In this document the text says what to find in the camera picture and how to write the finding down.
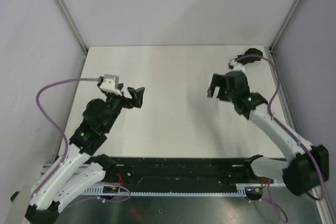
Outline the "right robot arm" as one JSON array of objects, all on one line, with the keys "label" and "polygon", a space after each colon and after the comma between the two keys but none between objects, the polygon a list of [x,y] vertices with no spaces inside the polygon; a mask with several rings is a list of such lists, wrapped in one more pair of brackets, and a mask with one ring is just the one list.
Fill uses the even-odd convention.
[{"label": "right robot arm", "polygon": [[285,157],[284,161],[263,156],[254,158],[250,166],[256,176],[280,181],[296,196],[328,181],[328,150],[323,145],[314,146],[272,116],[268,101],[250,91],[243,72],[213,74],[207,96],[214,97],[215,90],[218,90],[217,99],[232,103],[235,111],[260,128]]}]

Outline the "black folding umbrella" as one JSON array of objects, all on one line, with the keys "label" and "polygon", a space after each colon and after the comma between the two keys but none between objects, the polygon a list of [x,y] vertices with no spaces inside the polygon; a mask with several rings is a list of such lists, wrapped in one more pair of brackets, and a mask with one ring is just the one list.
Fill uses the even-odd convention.
[{"label": "black folding umbrella", "polygon": [[249,63],[254,63],[256,61],[261,61],[261,58],[263,57],[263,52],[256,48],[249,48],[247,51],[245,51],[244,54],[238,55],[235,58],[235,61],[238,63],[241,63],[242,65],[246,65]]}]

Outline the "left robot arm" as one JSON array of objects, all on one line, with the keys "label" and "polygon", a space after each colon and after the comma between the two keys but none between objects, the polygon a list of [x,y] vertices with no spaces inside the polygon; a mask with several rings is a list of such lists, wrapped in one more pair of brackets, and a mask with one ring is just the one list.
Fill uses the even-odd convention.
[{"label": "left robot arm", "polygon": [[83,112],[83,120],[62,154],[34,185],[14,193],[6,223],[55,223],[59,214],[72,207],[72,201],[92,185],[113,174],[116,163],[102,154],[93,159],[81,173],[74,172],[106,141],[122,109],[141,108],[145,88],[127,88],[125,97],[119,84],[114,90],[102,88],[106,99],[91,100]]}]

